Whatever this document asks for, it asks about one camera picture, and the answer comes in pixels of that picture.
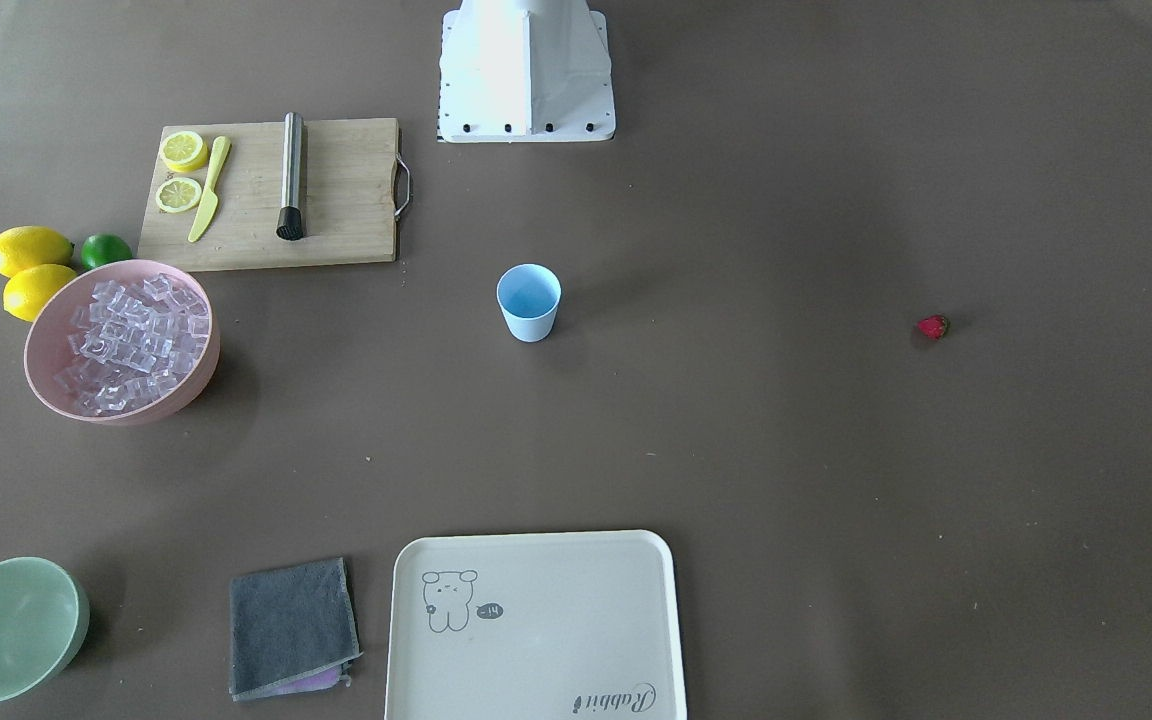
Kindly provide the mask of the grey folded cloth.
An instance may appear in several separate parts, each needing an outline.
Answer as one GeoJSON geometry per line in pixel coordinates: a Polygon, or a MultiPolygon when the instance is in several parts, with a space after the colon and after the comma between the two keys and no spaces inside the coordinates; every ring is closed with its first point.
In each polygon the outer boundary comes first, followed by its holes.
{"type": "Polygon", "coordinates": [[[362,650],[343,558],[238,575],[229,619],[233,702],[351,684],[362,650]]]}

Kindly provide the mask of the whole lemon upper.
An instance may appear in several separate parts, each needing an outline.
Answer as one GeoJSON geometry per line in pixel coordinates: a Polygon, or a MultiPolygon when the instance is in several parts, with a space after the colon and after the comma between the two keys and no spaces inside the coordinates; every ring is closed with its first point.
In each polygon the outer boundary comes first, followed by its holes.
{"type": "Polygon", "coordinates": [[[73,243],[46,225],[18,225],[0,233],[0,275],[13,278],[40,265],[67,265],[73,243]]]}

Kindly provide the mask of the whole lemon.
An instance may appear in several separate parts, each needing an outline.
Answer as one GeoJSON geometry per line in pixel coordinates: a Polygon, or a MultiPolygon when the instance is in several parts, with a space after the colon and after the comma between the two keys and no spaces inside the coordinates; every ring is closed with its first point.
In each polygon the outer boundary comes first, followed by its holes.
{"type": "Polygon", "coordinates": [[[23,323],[35,323],[51,297],[77,276],[76,270],[60,264],[20,270],[3,286],[3,311],[23,323]]]}
{"type": "Polygon", "coordinates": [[[13,278],[40,265],[67,265],[73,243],[46,225],[18,225],[0,233],[0,275],[13,278]]]}

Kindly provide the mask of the cream rabbit tray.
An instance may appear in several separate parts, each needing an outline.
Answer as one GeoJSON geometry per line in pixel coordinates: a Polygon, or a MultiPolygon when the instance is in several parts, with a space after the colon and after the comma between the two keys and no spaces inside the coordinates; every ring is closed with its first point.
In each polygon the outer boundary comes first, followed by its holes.
{"type": "Polygon", "coordinates": [[[650,530],[426,537],[393,570],[388,719],[685,719],[650,530]]]}

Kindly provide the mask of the bamboo cutting board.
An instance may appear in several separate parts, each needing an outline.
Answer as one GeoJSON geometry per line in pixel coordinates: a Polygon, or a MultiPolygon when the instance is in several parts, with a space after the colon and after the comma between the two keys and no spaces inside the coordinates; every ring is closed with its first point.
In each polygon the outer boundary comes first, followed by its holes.
{"type": "Polygon", "coordinates": [[[396,118],[306,120],[301,211],[305,236],[276,236],[285,168],[285,123],[194,126],[207,142],[230,138],[218,179],[218,211],[200,240],[187,234],[195,211],[164,213],[154,197],[143,211],[138,258],[184,272],[291,268],[396,260],[396,118]]]}

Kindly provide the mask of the pink bowl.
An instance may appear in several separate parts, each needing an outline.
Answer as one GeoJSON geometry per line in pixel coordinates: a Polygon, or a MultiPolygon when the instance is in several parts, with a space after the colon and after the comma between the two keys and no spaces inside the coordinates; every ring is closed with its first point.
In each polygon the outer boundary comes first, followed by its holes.
{"type": "Polygon", "coordinates": [[[151,260],[132,259],[123,263],[113,263],[91,272],[79,275],[73,282],[65,286],[63,290],[51,297],[41,313],[37,316],[31,329],[26,334],[26,346],[23,351],[23,367],[26,374],[29,388],[35,392],[35,396],[41,404],[50,407],[55,414],[67,416],[76,420],[92,420],[96,424],[108,425],[108,427],[128,427],[161,420],[166,416],[177,414],[184,406],[192,402],[200,395],[202,389],[211,381],[212,373],[215,372],[220,357],[220,336],[215,316],[212,314],[211,300],[204,287],[196,281],[192,275],[174,266],[151,260]],[[97,282],[116,281],[122,283],[134,283],[142,281],[150,275],[164,273],[173,279],[179,279],[192,290],[200,293],[206,302],[211,314],[210,338],[205,346],[204,357],[200,364],[185,377],[185,382],[179,389],[174,389],[168,396],[142,407],[132,414],[116,416],[81,416],[73,414],[70,409],[70,396],[67,391],[55,381],[55,374],[68,366],[71,355],[67,342],[67,332],[70,331],[70,314],[77,310],[84,300],[90,300],[91,293],[97,282]]]}

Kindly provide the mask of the yellow plastic knife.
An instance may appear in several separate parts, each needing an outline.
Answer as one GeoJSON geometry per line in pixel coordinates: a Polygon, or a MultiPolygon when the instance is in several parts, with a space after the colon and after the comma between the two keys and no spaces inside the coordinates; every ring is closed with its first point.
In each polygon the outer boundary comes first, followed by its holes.
{"type": "Polygon", "coordinates": [[[207,172],[204,184],[202,184],[200,200],[198,200],[194,223],[187,236],[187,241],[189,243],[200,241],[202,236],[204,236],[205,232],[207,232],[212,219],[214,219],[217,214],[219,209],[217,185],[221,169],[223,169],[225,161],[228,159],[230,147],[232,141],[228,136],[221,135],[218,136],[215,141],[212,141],[207,161],[207,172]]]}

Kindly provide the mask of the lemon slice lower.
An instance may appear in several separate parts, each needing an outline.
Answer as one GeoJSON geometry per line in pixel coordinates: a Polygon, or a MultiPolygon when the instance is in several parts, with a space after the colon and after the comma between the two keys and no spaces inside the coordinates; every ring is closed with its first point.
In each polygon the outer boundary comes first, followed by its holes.
{"type": "Polygon", "coordinates": [[[197,209],[200,205],[204,187],[196,179],[165,179],[156,187],[154,200],[157,210],[165,214],[180,214],[197,209]]]}

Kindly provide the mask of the lemon slice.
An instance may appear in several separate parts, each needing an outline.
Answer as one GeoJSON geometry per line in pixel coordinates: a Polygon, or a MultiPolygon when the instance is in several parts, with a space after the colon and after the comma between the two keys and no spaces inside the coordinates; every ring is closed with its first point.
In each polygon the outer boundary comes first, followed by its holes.
{"type": "Polygon", "coordinates": [[[173,173],[189,173],[209,162],[210,146],[200,132],[192,129],[170,132],[160,142],[157,156],[165,168],[173,173]]]}
{"type": "Polygon", "coordinates": [[[157,210],[165,214],[180,214],[197,209],[200,205],[204,187],[196,179],[165,179],[156,187],[154,200],[157,210]]]}

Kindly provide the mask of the light blue cup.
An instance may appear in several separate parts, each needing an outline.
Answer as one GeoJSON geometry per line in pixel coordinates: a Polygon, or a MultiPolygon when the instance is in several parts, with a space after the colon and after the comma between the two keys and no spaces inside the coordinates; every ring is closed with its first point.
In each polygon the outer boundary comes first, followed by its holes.
{"type": "Polygon", "coordinates": [[[499,278],[495,300],[507,329],[516,340],[535,343],[550,336],[556,323],[562,287],[556,273],[539,264],[511,266],[499,278]]]}

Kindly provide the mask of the pile of clear ice cubes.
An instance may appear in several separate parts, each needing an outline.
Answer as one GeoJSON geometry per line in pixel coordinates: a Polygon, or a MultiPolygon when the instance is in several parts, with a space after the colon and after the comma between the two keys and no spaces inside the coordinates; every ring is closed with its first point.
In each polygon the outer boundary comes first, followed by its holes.
{"type": "Polygon", "coordinates": [[[73,414],[132,414],[183,386],[210,331],[204,297],[179,279],[100,281],[70,314],[71,359],[54,378],[73,414]]]}

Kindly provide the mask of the green lime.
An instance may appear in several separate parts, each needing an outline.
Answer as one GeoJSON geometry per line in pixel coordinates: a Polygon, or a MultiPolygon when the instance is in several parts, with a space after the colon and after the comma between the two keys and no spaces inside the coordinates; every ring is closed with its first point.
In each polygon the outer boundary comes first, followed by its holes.
{"type": "Polygon", "coordinates": [[[116,234],[91,234],[79,249],[79,264],[86,272],[131,259],[134,259],[132,247],[116,234]]]}

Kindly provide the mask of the red strawberry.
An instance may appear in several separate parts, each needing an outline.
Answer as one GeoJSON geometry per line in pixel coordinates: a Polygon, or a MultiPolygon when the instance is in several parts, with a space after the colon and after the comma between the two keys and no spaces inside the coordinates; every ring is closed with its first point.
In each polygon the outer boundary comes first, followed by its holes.
{"type": "Polygon", "coordinates": [[[915,328],[929,341],[941,341],[950,332],[952,323],[946,314],[931,314],[918,320],[915,328]]]}

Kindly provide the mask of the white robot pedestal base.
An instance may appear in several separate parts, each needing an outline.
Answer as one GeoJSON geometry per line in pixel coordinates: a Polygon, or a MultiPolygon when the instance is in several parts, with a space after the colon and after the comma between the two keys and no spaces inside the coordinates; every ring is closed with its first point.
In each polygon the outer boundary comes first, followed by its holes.
{"type": "Polygon", "coordinates": [[[444,14],[435,137],[611,141],[608,23],[585,1],[463,1],[444,14]]]}

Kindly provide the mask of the steel muddler black tip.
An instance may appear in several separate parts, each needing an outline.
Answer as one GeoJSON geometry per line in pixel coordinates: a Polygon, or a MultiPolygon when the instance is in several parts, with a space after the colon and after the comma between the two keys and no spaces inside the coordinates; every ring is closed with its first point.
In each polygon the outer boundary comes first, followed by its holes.
{"type": "Polygon", "coordinates": [[[303,132],[305,124],[297,111],[285,114],[282,149],[282,209],[279,211],[276,236],[294,242],[305,236],[305,219],[301,209],[303,132]]]}

